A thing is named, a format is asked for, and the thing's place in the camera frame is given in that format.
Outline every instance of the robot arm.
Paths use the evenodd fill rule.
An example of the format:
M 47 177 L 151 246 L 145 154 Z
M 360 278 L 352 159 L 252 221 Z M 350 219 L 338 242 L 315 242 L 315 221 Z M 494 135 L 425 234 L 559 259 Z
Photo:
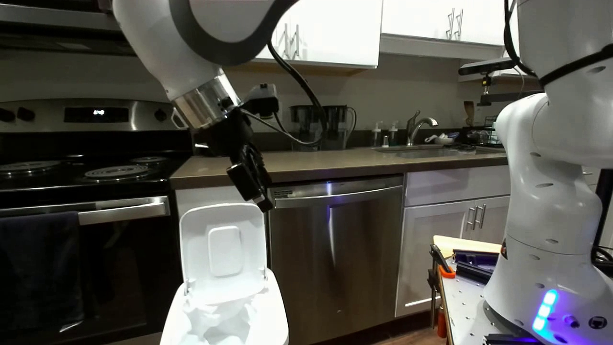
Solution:
M 229 181 L 262 211 L 269 177 L 250 144 L 250 113 L 277 112 L 273 87 L 241 102 L 220 66 L 250 62 L 296 0 L 114 0 L 114 18 L 147 71 L 204 144 L 229 158 Z

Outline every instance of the countertop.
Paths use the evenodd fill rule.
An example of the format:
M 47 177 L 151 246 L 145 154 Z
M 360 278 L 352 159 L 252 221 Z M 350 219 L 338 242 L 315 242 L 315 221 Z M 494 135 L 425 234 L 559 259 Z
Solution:
M 262 158 L 273 184 L 507 163 L 503 154 L 398 158 L 394 154 L 373 152 L 371 148 L 342 152 L 269 152 L 262 154 Z M 227 158 L 193 156 L 170 177 L 170 184 L 174 190 L 225 186 L 229 184 L 225 177 L 227 167 Z

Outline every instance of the tile backsplash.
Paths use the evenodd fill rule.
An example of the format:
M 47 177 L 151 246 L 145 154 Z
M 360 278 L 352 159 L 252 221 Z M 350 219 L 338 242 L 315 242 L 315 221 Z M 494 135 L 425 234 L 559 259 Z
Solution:
M 358 112 L 358 129 L 367 131 L 375 121 L 404 127 L 417 110 L 436 117 L 440 127 L 463 125 L 465 90 L 457 85 L 457 60 L 381 56 L 379 69 L 338 71 L 317 69 L 304 73 L 321 104 L 346 104 Z M 0 52 L 0 102 L 28 98 L 133 98 L 160 100 L 164 92 L 135 58 L 78 56 L 40 52 Z M 296 83 L 275 66 L 227 69 L 239 94 L 252 85 L 277 85 L 281 119 L 287 123 L 289 106 L 308 98 Z

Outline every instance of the drawer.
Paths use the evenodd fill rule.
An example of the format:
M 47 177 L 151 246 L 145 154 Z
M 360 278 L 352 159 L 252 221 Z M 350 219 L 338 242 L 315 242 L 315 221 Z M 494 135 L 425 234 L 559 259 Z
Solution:
M 407 173 L 404 205 L 505 196 L 509 190 L 507 165 Z

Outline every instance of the stainless steel dishwasher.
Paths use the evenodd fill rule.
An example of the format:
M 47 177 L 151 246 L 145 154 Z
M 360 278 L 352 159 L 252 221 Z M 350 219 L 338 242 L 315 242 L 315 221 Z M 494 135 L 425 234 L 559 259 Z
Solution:
M 317 343 L 392 320 L 402 179 L 269 192 L 269 269 L 281 288 L 289 343 Z

